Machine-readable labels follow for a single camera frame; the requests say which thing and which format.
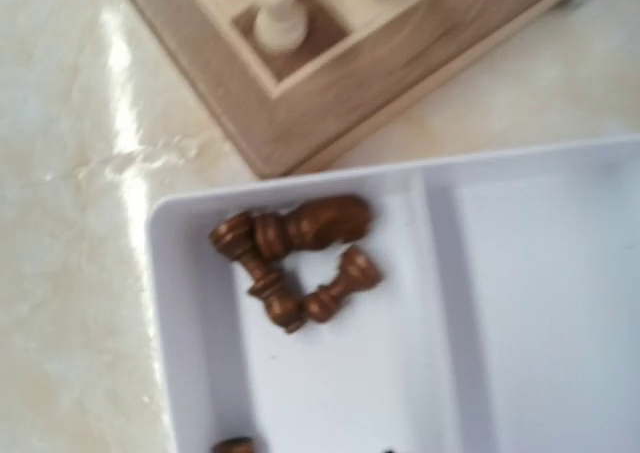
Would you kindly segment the white plastic tray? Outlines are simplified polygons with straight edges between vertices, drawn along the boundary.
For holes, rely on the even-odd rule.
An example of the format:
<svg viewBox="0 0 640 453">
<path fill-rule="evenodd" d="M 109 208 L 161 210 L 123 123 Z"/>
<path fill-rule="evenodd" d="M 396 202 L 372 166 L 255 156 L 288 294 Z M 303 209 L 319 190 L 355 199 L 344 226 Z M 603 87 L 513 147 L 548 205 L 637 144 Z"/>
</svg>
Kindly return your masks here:
<svg viewBox="0 0 640 453">
<path fill-rule="evenodd" d="M 287 334 L 208 234 L 340 193 L 383 282 Z M 147 232 L 180 452 L 639 448 L 637 136 L 174 196 Z"/>
</svg>

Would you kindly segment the wooden chess board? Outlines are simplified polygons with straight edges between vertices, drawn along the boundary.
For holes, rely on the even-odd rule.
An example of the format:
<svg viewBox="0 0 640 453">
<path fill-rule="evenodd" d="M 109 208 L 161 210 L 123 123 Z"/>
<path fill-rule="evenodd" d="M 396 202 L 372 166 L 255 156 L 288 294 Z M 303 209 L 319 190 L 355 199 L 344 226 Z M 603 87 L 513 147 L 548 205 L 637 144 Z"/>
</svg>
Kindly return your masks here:
<svg viewBox="0 0 640 453">
<path fill-rule="evenodd" d="M 130 0 L 259 177 L 318 168 L 563 0 L 296 0 L 263 50 L 257 0 Z"/>
</svg>

